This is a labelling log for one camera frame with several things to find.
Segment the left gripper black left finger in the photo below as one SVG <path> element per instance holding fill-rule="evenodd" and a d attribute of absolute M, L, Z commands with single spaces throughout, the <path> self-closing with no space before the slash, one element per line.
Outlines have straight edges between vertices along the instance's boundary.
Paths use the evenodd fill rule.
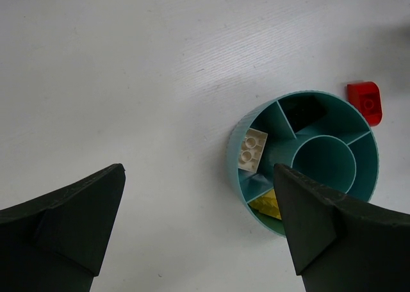
<path fill-rule="evenodd" d="M 126 182 L 120 163 L 1 210 L 1 291 L 89 291 Z"/>

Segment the long yellow lego plate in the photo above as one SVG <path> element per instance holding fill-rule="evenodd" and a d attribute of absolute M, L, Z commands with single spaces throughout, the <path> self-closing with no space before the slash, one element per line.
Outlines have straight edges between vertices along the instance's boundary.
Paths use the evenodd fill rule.
<path fill-rule="evenodd" d="M 249 202 L 249 206 L 264 215 L 282 220 L 274 189 Z"/>

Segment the black square lego plate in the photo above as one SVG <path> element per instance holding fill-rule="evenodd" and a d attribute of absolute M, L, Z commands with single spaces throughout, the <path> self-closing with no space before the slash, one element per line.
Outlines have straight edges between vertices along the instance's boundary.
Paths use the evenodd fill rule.
<path fill-rule="evenodd" d="M 279 104 L 295 133 L 320 120 L 327 113 L 325 106 L 314 95 L 283 98 Z"/>

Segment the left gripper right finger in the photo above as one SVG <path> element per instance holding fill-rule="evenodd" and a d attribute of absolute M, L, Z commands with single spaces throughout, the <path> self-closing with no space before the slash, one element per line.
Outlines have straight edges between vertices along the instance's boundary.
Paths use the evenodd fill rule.
<path fill-rule="evenodd" d="M 409 215 L 363 202 L 283 164 L 274 190 L 306 291 L 409 291 Z"/>

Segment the red curved lego brick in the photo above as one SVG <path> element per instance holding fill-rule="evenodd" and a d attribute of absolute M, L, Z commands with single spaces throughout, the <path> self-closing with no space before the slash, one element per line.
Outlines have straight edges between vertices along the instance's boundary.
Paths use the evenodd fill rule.
<path fill-rule="evenodd" d="M 379 87 L 371 81 L 347 84 L 347 97 L 365 118 L 369 126 L 381 123 L 383 112 Z"/>

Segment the teal divided round container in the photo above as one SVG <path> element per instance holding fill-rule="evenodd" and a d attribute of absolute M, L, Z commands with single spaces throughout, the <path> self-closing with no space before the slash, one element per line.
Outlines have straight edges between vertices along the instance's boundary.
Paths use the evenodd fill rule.
<path fill-rule="evenodd" d="M 314 95 L 326 108 L 320 120 L 294 132 L 279 104 L 287 97 Z M 249 128 L 268 134 L 256 173 L 238 168 L 241 143 Z M 227 176 L 242 203 L 268 230 L 284 236 L 282 221 L 251 208 L 249 202 L 274 188 L 274 165 L 285 164 L 309 178 L 370 201 L 379 174 L 379 152 L 371 127 L 347 101 L 320 91 L 288 93 L 247 113 L 226 147 Z"/>

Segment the white lego brick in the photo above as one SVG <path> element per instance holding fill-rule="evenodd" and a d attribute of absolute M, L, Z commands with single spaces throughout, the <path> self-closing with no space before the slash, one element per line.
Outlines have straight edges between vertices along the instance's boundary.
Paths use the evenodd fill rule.
<path fill-rule="evenodd" d="M 257 129 L 249 128 L 241 143 L 238 158 L 238 168 L 256 173 L 267 142 L 268 134 Z"/>

